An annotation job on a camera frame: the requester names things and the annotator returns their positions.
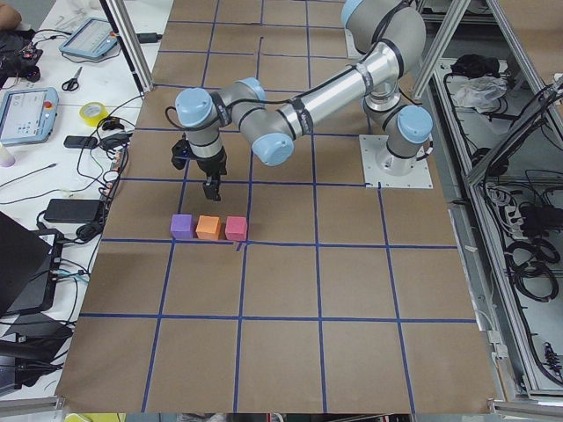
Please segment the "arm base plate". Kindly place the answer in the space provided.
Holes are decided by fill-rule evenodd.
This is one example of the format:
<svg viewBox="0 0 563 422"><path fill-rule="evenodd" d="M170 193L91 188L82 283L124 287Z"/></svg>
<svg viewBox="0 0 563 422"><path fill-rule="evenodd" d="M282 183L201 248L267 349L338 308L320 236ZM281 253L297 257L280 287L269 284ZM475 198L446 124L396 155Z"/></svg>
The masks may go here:
<svg viewBox="0 0 563 422"><path fill-rule="evenodd" d="M369 188L432 189L426 159L419 149L416 157L398 158L387 149L387 135L360 135L364 185Z"/></svg>

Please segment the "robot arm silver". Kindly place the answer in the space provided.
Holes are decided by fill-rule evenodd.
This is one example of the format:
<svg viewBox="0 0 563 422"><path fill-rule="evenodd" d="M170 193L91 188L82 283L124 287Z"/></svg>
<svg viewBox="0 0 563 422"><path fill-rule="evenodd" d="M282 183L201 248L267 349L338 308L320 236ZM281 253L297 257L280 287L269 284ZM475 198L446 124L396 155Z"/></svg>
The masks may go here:
<svg viewBox="0 0 563 422"><path fill-rule="evenodd" d="M185 89L176 97L183 135L172 147L172 165L182 170L195 161L206 175L202 189L207 199L221 199L221 177L227 172L220 128L236 125L253 154L263 164L277 166L293 154L295 140L356 100L387 135L376 153L382 171L404 176L422 159L419 152L431 134L432 117L423 107L408 105L398 88L423 52L422 16L406 1L347 1L340 20L361 58L322 84L274 103L272 111L254 77L219 91Z"/></svg>

